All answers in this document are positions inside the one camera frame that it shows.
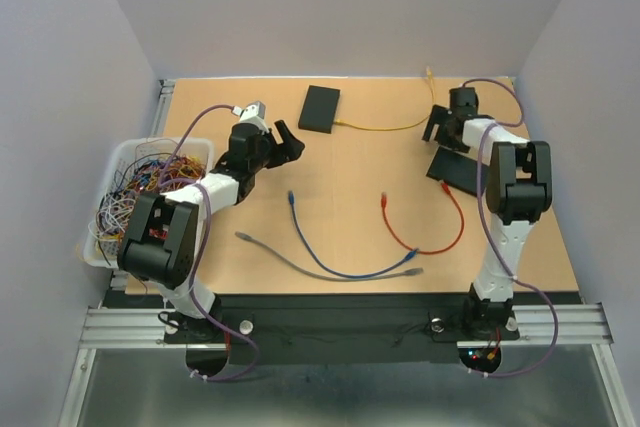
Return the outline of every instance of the black device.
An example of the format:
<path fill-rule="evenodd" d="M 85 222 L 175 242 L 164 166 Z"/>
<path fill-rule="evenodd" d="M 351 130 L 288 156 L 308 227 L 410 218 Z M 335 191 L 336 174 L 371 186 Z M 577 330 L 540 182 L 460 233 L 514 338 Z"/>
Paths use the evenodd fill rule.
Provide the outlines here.
<path fill-rule="evenodd" d="M 449 90 L 449 108 L 434 105 L 422 140 L 429 142 L 433 136 L 440 145 L 427 177 L 442 180 L 451 187 L 470 195 L 476 195 L 476 162 L 458 152 L 469 152 L 462 142 L 462 131 L 467 120 L 488 118 L 478 115 L 478 95 L 473 87 L 457 87 Z M 482 166 L 482 190 L 486 185 L 488 167 Z"/>
<path fill-rule="evenodd" d="M 298 128 L 330 134 L 339 98 L 338 89 L 310 85 L 298 120 Z"/>
<path fill-rule="evenodd" d="M 275 126 L 282 139 L 280 144 L 271 130 L 261 132 L 253 124 L 238 123 L 231 128 L 229 150 L 222 154 L 211 172 L 238 181 L 238 203 L 251 193 L 261 169 L 273 169 L 298 160 L 304 151 L 304 143 L 294 137 L 284 120 L 276 120 Z"/>
<path fill-rule="evenodd" d="M 118 249 L 118 267 L 175 289 L 191 270 L 197 229 L 197 205 L 176 204 L 155 192 L 142 192 Z M 166 238 L 159 232 L 166 232 Z"/>
<path fill-rule="evenodd" d="M 500 348 L 496 348 L 495 353 L 491 348 L 463 348 L 458 349 L 458 355 L 465 367 L 489 374 L 498 370 L 502 362 L 502 350 Z"/>
<path fill-rule="evenodd" d="M 476 195 L 476 161 L 457 152 L 438 147 L 427 171 L 427 177 L 442 180 L 454 189 Z M 482 192 L 487 185 L 489 167 L 482 164 Z"/>
<path fill-rule="evenodd" d="M 491 150 L 489 169 L 487 207 L 505 225 L 514 220 L 537 222 L 551 207 L 551 149 L 548 143 L 531 141 L 516 146 L 496 142 Z M 529 177 L 518 178 L 518 170 Z"/>

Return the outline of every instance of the blue ethernet cable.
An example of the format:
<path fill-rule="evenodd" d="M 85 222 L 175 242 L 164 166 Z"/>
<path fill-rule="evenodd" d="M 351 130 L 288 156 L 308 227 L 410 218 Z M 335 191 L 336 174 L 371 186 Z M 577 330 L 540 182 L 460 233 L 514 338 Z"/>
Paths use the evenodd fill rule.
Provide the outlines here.
<path fill-rule="evenodd" d="M 416 256 L 417 249 L 410 251 L 399 262 L 396 262 L 391 267 L 387 267 L 386 269 L 380 270 L 378 272 L 373 272 L 370 274 L 351 275 L 351 274 L 343 274 L 342 272 L 337 272 L 333 269 L 330 269 L 329 267 L 324 265 L 322 261 L 318 258 L 318 256 L 315 254 L 315 252 L 309 245 L 309 242 L 307 242 L 307 239 L 302 233 L 302 230 L 300 229 L 300 223 L 298 222 L 298 215 L 296 214 L 296 206 L 295 206 L 296 200 L 292 190 L 288 192 L 288 198 L 289 198 L 289 206 L 291 207 L 291 217 L 293 219 L 293 225 L 296 228 L 296 232 L 298 232 L 298 237 L 300 237 L 302 244 L 305 246 L 305 248 L 307 249 L 307 252 L 309 252 L 309 255 L 311 255 L 311 258 L 315 261 L 315 263 L 318 264 L 322 269 L 329 272 L 330 274 L 337 275 L 338 277 L 344 277 L 345 279 L 371 279 L 373 277 L 377 277 L 378 275 L 386 274 L 387 272 L 391 272 L 392 270 L 397 269 L 398 267 L 409 262 L 411 259 L 413 259 Z"/>

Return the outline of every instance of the tabletop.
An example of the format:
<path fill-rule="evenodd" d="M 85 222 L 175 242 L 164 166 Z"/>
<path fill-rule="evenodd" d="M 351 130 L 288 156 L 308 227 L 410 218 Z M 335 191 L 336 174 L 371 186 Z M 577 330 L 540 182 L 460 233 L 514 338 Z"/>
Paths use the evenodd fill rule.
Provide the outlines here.
<path fill-rule="evenodd" d="M 448 91 L 464 79 L 437 78 L 435 102 L 448 106 Z M 388 196 L 387 212 L 398 235 L 424 250 L 442 248 L 455 238 L 460 218 L 438 182 L 426 177 L 437 145 L 421 140 L 425 124 L 392 132 L 368 132 L 335 125 L 331 134 L 297 129 L 309 85 L 341 90 L 337 118 L 359 125 L 394 127 L 413 124 L 431 110 L 426 79 L 420 78 L 229 78 L 183 79 L 174 89 L 164 135 L 182 136 L 206 107 L 226 103 L 266 105 L 269 126 L 286 121 L 306 144 L 302 157 L 256 176 L 253 192 L 239 205 L 213 217 L 212 231 L 198 276 L 214 292 L 366 293 L 466 292 L 477 275 L 487 241 L 474 197 L 452 190 L 460 203 L 465 230 L 450 251 L 416 256 L 407 268 L 421 267 L 414 277 L 367 282 L 329 282 L 294 271 L 257 246 L 238 239 L 242 231 L 267 243 L 313 272 L 312 261 L 294 229 L 287 192 L 295 193 L 300 225 L 318 257 L 329 267 L 350 274 L 381 270 L 407 251 L 387 231 L 380 196 Z M 474 84 L 480 111 L 502 121 L 515 121 L 518 108 L 509 94 L 492 84 Z M 215 156 L 226 150 L 237 117 L 212 112 L 192 135 L 211 139 Z M 528 137 L 526 128 L 513 132 Z M 575 291 L 576 280 L 553 209 L 543 214 L 527 241 L 519 278 L 547 291 Z M 131 282 L 127 292 L 140 293 Z"/>

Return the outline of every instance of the metal frame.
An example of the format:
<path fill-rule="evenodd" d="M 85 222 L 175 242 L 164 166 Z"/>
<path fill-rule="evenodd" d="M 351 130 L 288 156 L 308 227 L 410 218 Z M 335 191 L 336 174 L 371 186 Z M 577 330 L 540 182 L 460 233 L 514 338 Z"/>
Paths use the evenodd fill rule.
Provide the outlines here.
<path fill-rule="evenodd" d="M 172 309 L 89 309 L 80 337 L 80 349 L 184 349 L 164 343 L 164 326 L 158 313 Z M 507 346 L 548 345 L 553 335 L 549 309 L 537 305 L 513 307 L 520 331 L 519 340 L 503 341 Z M 609 326 L 600 305 L 557 305 L 561 331 L 559 345 L 608 345 Z M 458 347 L 481 347 L 486 341 L 458 342 Z M 224 344 L 189 344 L 189 348 L 223 350 Z"/>
<path fill-rule="evenodd" d="M 171 104 L 175 80 L 161 81 L 162 89 L 150 135 L 162 133 Z M 116 272 L 112 288 L 124 290 L 126 276 Z M 619 427 L 636 427 L 622 387 L 613 354 L 609 326 L 600 305 L 557 305 L 561 331 L 558 344 L 592 345 L 615 420 Z M 164 326 L 157 320 L 161 309 L 89 309 L 82 330 L 78 355 L 65 397 L 59 427 L 76 427 L 89 387 L 93 364 L 102 349 L 184 349 L 184 345 L 164 343 Z M 543 306 L 515 306 L 521 338 L 504 341 L 504 346 L 546 345 L 551 340 L 553 323 Z M 475 347 L 484 342 L 459 342 L 459 347 Z M 224 349 L 223 344 L 190 345 L 190 348 Z"/>

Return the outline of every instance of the cable connector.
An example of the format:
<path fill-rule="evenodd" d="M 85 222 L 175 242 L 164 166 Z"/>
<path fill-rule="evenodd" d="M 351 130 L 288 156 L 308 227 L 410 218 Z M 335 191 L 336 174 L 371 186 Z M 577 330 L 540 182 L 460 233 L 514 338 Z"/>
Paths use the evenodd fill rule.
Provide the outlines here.
<path fill-rule="evenodd" d="M 407 255 L 404 256 L 404 262 L 407 262 L 411 259 L 413 259 L 416 255 L 418 254 L 418 249 L 413 249 L 411 252 L 409 252 Z"/>
<path fill-rule="evenodd" d="M 422 267 L 416 267 L 415 269 L 407 269 L 404 271 L 404 275 L 408 276 L 408 277 L 413 277 L 416 275 L 420 275 L 421 273 L 424 272 L 424 269 Z"/>
<path fill-rule="evenodd" d="M 251 237 L 249 234 L 245 234 L 244 232 L 236 232 L 236 237 L 242 240 L 246 240 L 247 242 L 251 242 L 253 240 L 253 237 Z"/>
<path fill-rule="evenodd" d="M 445 182 L 440 181 L 440 187 L 442 187 L 442 190 L 444 190 L 445 194 L 451 195 L 451 189 Z"/>

